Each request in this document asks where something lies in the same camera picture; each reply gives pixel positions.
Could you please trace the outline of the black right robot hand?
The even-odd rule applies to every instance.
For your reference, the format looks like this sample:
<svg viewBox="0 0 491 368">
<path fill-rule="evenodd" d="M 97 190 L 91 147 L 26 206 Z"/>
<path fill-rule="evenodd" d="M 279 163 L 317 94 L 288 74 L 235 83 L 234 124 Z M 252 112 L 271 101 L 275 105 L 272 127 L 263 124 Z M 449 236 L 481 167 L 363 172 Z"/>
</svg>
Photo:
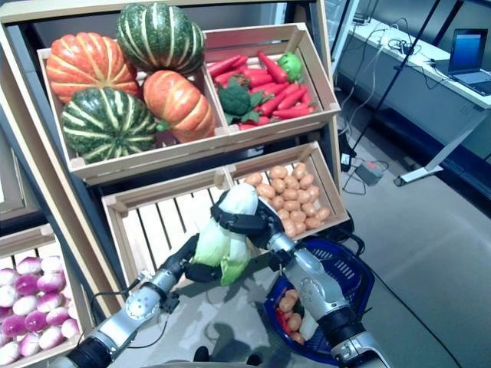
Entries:
<svg viewBox="0 0 491 368">
<path fill-rule="evenodd" d="M 284 227 L 274 209 L 262 199 L 253 215 L 239 214 L 237 210 L 223 210 L 219 206 L 225 202 L 229 192 L 221 195 L 211 207 L 212 218 L 225 230 L 245 235 L 257 248 L 267 249 L 271 238 L 284 232 Z"/>
</svg>

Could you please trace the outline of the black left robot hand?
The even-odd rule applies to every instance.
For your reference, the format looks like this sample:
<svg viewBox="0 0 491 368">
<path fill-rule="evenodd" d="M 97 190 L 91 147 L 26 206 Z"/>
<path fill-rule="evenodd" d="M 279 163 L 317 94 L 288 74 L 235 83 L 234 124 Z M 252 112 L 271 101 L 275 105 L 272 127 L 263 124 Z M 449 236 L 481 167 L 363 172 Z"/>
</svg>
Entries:
<svg viewBox="0 0 491 368">
<path fill-rule="evenodd" d="M 199 283 L 219 280 L 222 277 L 220 266 L 208 266 L 191 262 L 196 253 L 198 239 L 199 233 L 191 236 L 177 252 L 169 256 L 159 266 L 158 271 L 170 273 L 176 281 L 179 281 L 182 276 Z"/>
</svg>

